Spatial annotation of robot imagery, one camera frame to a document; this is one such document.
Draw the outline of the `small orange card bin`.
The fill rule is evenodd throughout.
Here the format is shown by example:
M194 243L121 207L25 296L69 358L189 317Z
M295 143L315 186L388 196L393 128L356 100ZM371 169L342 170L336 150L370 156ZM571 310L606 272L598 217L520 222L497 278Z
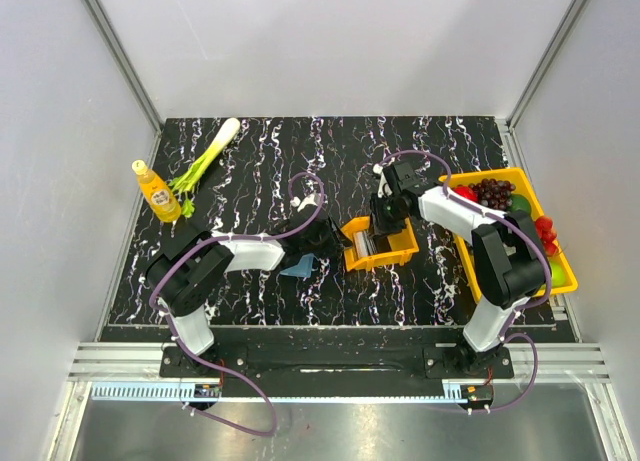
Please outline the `small orange card bin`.
M345 267L348 272L400 265L408 263L414 254L419 252L419 245L409 219L400 223L401 231L396 234L375 237L370 226L369 217L353 218L345 224L341 231L349 239L352 246L344 251ZM353 244L353 235L358 231L368 231L376 245L377 253L373 256L358 258Z

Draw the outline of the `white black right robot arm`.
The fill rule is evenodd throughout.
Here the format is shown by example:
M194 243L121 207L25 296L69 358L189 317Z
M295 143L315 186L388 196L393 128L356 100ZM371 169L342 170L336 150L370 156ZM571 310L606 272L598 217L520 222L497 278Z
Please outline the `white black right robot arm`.
M370 198L372 236L401 232L409 218L442 226L472 247L480 301L463 329L465 346L455 356L469 377L491 363L489 350L504 341L508 325L540 288L550 286L551 270L531 217L470 200L447 180L432 187L407 162L374 166L379 186Z

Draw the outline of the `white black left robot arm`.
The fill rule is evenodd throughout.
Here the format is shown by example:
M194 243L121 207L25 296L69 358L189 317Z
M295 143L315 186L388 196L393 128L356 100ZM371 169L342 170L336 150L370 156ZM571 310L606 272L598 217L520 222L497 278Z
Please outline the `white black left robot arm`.
M176 234L151 258L144 276L186 346L182 364L193 375L205 376L215 368L217 353L204 305L225 274L257 270L298 276L307 257L338 258L352 246L336 222L314 205L266 234L210 232L180 222Z

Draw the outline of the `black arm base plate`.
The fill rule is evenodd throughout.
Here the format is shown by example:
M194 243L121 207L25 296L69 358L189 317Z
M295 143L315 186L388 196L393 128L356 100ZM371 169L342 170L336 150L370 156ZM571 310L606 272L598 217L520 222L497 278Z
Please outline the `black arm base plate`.
M449 327L216 327L202 357L247 376L381 372L428 379L514 377L509 351L459 358L462 330Z

